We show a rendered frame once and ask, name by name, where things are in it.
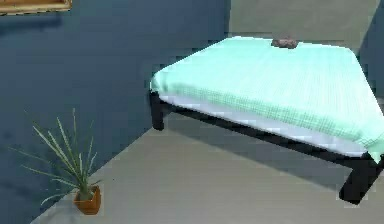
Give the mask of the houseplant in orange pot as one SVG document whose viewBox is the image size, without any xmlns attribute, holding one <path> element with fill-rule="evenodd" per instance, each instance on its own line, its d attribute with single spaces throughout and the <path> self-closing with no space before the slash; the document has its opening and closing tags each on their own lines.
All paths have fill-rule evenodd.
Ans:
<svg viewBox="0 0 384 224">
<path fill-rule="evenodd" d="M 45 198 L 41 204 L 44 205 L 51 199 L 64 197 L 67 194 L 74 193 L 73 204 L 84 215 L 96 215 L 101 206 L 101 191 L 99 187 L 100 180 L 93 183 L 89 182 L 92 175 L 93 165 L 98 155 L 93 150 L 94 136 L 89 137 L 89 143 L 85 151 L 80 150 L 77 130 L 76 109 L 72 109 L 72 128 L 73 135 L 70 136 L 65 130 L 59 117 L 56 118 L 56 124 L 59 129 L 59 136 L 55 137 L 49 129 L 42 128 L 38 122 L 30 117 L 32 128 L 48 148 L 58 157 L 58 162 L 43 159 L 37 155 L 27 153 L 21 149 L 10 147 L 10 150 L 18 152 L 24 156 L 36 159 L 40 162 L 53 166 L 65 173 L 65 176 L 41 171 L 23 165 L 23 168 L 51 178 L 53 182 L 59 182 L 71 187 L 71 190 L 51 195 Z"/>
</svg>

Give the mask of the bed with mint green cover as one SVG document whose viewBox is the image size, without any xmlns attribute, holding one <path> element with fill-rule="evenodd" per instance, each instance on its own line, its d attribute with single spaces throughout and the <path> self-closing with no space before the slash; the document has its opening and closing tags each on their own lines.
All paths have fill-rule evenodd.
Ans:
<svg viewBox="0 0 384 224">
<path fill-rule="evenodd" d="M 340 199 L 358 204 L 384 170 L 384 113 L 354 52 L 234 36 L 154 73 L 152 126 L 164 110 L 194 116 L 350 168 Z"/>
</svg>

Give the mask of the small brown lumpy object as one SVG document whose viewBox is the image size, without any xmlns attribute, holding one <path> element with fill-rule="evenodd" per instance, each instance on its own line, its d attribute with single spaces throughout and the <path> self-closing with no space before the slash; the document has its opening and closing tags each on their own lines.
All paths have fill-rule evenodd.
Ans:
<svg viewBox="0 0 384 224">
<path fill-rule="evenodd" d="M 273 47 L 286 49 L 295 49 L 298 43 L 299 41 L 289 34 L 276 34 L 271 41 Z"/>
</svg>

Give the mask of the gold framed wall picture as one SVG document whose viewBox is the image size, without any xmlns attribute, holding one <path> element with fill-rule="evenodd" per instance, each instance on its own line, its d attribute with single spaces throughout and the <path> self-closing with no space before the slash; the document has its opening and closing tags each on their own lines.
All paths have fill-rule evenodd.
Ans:
<svg viewBox="0 0 384 224">
<path fill-rule="evenodd" d="M 0 16 L 68 11 L 72 0 L 0 0 Z"/>
</svg>

